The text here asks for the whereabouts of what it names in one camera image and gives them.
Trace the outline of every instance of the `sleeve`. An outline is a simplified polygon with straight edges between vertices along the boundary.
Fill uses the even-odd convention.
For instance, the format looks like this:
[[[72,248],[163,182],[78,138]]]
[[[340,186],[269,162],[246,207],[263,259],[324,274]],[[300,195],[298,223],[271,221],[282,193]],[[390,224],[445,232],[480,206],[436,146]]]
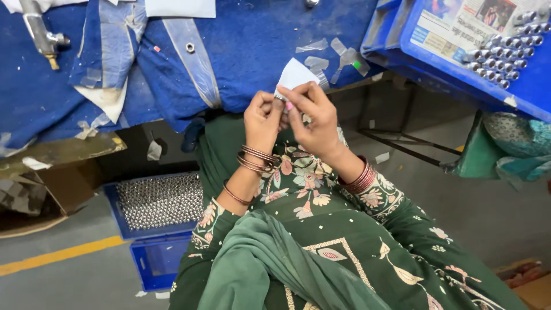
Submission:
[[[526,309],[518,297],[479,259],[456,244],[425,211],[377,173],[371,187],[352,195],[417,261],[430,264],[449,286],[469,294],[482,309]]]
[[[222,241],[240,219],[212,198],[197,223],[170,290],[169,310],[197,309]]]

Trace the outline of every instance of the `yellow floor line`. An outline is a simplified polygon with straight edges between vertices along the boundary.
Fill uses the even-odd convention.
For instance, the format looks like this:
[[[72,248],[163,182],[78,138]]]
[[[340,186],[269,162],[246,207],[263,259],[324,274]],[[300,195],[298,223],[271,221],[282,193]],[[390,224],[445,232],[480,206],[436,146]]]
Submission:
[[[76,247],[60,250],[44,255],[27,258],[13,263],[0,265],[0,276],[5,276],[21,270],[44,266],[57,261],[66,260],[84,254],[100,251],[106,248],[116,247],[126,242],[120,236],[113,236],[102,240],[77,245]]]

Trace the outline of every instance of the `woman's right hand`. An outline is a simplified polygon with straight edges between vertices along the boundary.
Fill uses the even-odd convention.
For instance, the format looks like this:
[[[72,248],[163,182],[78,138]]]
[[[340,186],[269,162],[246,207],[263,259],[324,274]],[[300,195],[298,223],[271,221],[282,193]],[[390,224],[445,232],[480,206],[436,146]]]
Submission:
[[[288,118],[296,141],[309,153],[331,165],[347,149],[339,140],[335,106],[315,82],[299,85],[293,90],[281,85],[277,89],[290,100],[287,102]],[[302,122],[301,111],[312,119],[306,126]]]

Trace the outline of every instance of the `gray floor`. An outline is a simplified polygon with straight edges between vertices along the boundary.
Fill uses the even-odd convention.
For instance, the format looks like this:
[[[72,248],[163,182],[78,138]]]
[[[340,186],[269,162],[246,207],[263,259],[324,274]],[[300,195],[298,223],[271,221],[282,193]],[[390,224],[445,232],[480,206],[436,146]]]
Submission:
[[[365,100],[361,125],[375,120],[378,129],[400,123],[409,90],[378,83],[333,95],[351,149],[368,159],[389,152],[376,165],[397,187],[436,218],[455,241],[488,266],[497,267],[536,256],[549,265],[551,195],[547,179],[526,184],[520,192],[500,181],[461,179],[439,168],[368,139],[354,131]],[[455,148],[463,145],[475,109],[420,90],[415,97],[409,133]],[[426,147],[414,148],[444,162],[457,157]],[[0,264],[80,245],[118,234],[107,200],[99,195],[69,220],[30,236],[0,240]],[[140,280],[128,245],[67,259],[0,277],[2,309],[166,309],[154,293],[135,297]]]

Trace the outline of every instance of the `newspaper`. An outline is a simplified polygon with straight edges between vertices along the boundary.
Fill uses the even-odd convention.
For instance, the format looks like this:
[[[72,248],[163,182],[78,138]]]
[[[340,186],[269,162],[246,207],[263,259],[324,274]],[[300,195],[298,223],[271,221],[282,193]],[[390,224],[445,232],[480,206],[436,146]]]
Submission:
[[[514,17],[549,0],[425,0],[410,42],[461,65],[491,34],[511,33]]]

